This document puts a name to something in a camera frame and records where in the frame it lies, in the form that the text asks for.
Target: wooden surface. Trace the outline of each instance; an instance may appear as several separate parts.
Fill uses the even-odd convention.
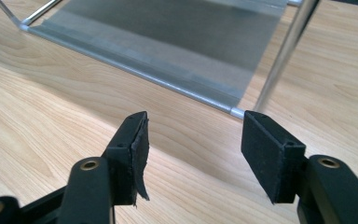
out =
[[[32,1],[6,1],[24,18]],[[251,109],[295,9],[289,7],[241,101]],[[22,205],[100,156],[122,120],[149,114],[150,202],[118,223],[297,223],[272,205],[241,155],[241,120],[19,31],[0,10],[0,196]],[[358,7],[322,1],[266,108],[307,146],[358,175]]]

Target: gray fabric sheet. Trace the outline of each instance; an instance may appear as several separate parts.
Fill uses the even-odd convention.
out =
[[[286,3],[71,0],[29,32],[230,113]]]

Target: wooden table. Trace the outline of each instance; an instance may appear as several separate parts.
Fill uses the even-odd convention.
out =
[[[19,17],[33,1],[7,1]],[[252,109],[296,9],[289,7],[241,101]],[[118,223],[297,223],[272,205],[241,155],[241,120],[115,67],[19,31],[0,10],[0,195],[22,205],[100,156],[122,120],[149,114],[150,202]],[[358,175],[358,7],[322,1],[265,113]]]

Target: light wood grain tabletop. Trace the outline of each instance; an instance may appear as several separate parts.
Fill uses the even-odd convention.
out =
[[[6,1],[21,18],[37,2]],[[252,109],[296,9],[289,7],[244,94]],[[18,30],[0,10],[0,196],[30,203],[100,156],[128,115],[147,111],[150,202],[118,223],[298,223],[272,205],[241,154],[242,121]],[[358,7],[322,1],[265,113],[358,175]]]

